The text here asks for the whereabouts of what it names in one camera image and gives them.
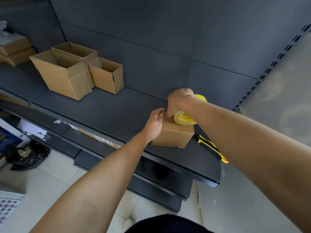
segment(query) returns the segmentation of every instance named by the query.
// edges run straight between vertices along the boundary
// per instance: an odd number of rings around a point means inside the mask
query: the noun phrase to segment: yellow box cutter
[[[229,163],[211,141],[206,140],[204,137],[198,134],[194,134],[194,137],[197,139],[198,143],[204,144],[208,147],[208,149],[212,149],[213,151],[215,151],[220,156],[219,159],[221,159],[224,163]]]

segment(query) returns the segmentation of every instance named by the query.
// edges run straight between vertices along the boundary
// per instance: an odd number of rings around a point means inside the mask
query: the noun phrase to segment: left hand
[[[164,108],[159,108],[151,112],[150,118],[148,119],[145,128],[142,130],[147,137],[148,142],[156,138],[162,129],[162,121],[164,118]]]

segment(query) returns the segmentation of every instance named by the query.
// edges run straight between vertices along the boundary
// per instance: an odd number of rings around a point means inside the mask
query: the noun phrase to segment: hand
[[[193,91],[189,88],[175,90],[168,97],[167,116],[172,117],[181,111],[180,102],[185,98],[193,96]]]
[[[151,112],[145,128],[142,130],[147,137],[148,142],[156,138],[162,130],[163,112],[164,108],[159,108]]]

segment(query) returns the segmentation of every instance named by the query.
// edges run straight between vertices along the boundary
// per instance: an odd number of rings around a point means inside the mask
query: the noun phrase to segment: white tiled floor
[[[27,233],[53,205],[53,203],[86,172],[73,166],[73,161],[56,151],[36,169],[10,171],[11,165],[0,168],[0,182],[26,192],[25,199],[11,218],[4,224],[1,233]],[[125,219],[135,222],[148,217],[172,212],[126,191],[111,221],[109,233],[121,233]],[[198,207],[196,181],[192,184],[190,198],[183,202],[179,216],[202,224]]]

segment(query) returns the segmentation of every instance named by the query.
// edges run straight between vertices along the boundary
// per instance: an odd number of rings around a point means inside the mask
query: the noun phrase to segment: forearm
[[[31,232],[106,232],[147,143],[146,135],[139,133],[103,159],[57,200]]]
[[[180,102],[226,159],[301,230],[310,230],[311,149],[265,125],[194,97]]]

